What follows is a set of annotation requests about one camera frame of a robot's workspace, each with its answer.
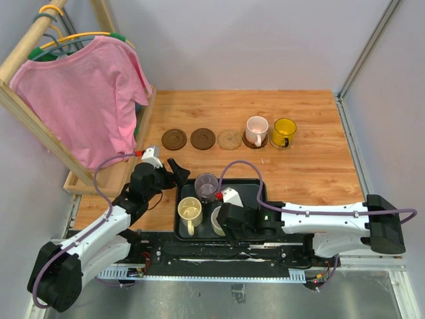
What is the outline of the pink mug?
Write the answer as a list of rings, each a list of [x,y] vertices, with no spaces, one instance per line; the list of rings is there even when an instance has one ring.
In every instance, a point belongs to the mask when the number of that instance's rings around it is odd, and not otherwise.
[[[259,148],[266,139],[268,133],[268,121],[261,116],[253,116],[246,122],[246,140]]]

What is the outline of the woven rattan coaster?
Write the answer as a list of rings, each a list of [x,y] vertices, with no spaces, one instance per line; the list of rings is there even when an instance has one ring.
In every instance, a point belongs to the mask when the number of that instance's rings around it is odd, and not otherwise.
[[[272,135],[270,143],[279,150],[286,150],[292,144],[292,137],[286,135]]]
[[[227,129],[218,134],[216,141],[225,150],[235,150],[240,147],[242,136],[237,130]]]

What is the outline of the purple cup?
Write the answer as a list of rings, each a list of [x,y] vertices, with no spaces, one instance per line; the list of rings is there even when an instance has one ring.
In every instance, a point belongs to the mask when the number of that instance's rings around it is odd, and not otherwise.
[[[195,180],[195,193],[202,204],[212,203],[216,199],[218,179],[211,173],[200,174]]]

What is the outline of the cream yellow mug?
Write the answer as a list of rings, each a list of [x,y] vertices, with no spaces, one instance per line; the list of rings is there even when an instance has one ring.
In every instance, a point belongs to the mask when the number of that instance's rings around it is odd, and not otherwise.
[[[177,212],[190,236],[195,235],[195,228],[203,221],[203,208],[196,197],[186,197],[180,200]]]

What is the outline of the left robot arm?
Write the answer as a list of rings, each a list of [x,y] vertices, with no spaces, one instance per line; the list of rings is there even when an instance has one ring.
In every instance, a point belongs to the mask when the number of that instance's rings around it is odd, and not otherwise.
[[[130,226],[148,210],[153,197],[183,186],[191,174],[174,159],[167,162],[170,171],[152,161],[137,164],[105,213],[75,236],[40,249],[27,285],[37,307],[64,312],[104,269],[117,261],[134,263],[141,258],[141,236]]]

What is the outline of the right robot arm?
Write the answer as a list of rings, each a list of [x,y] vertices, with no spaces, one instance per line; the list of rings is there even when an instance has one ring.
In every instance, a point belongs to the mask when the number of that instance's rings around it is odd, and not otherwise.
[[[380,195],[331,206],[267,201],[252,208],[223,203],[217,221],[233,245],[303,234],[301,259],[309,266],[357,249],[370,248],[382,255],[401,255],[406,250],[399,212]]]

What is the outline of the brown wooden coaster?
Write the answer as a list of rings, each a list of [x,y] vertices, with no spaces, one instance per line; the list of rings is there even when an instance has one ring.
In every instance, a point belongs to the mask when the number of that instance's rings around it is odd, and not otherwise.
[[[191,144],[198,150],[208,150],[215,144],[216,136],[214,132],[208,128],[196,129],[191,134]]]
[[[263,148],[266,144],[267,144],[267,142],[268,142],[268,136],[266,136],[265,138],[264,138],[264,140],[262,141],[262,143],[261,143],[261,145],[260,146],[256,146],[255,144],[253,144],[253,143],[250,143],[248,140],[247,140],[247,138],[246,138],[246,132],[243,132],[243,135],[242,135],[242,141],[244,142],[244,144],[248,147],[248,148],[251,148],[251,149],[260,149],[260,148]]]
[[[167,150],[180,150],[187,143],[187,135],[180,129],[170,129],[162,135],[161,143]]]

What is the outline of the white mug yellow handle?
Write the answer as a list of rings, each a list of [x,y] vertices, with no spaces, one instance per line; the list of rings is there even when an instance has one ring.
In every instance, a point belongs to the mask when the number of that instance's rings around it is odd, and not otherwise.
[[[222,230],[222,227],[219,225],[218,223],[218,213],[220,211],[221,206],[216,207],[213,212],[211,213],[211,225],[212,225],[212,229],[213,231],[218,235],[218,236],[225,236],[224,231]]]

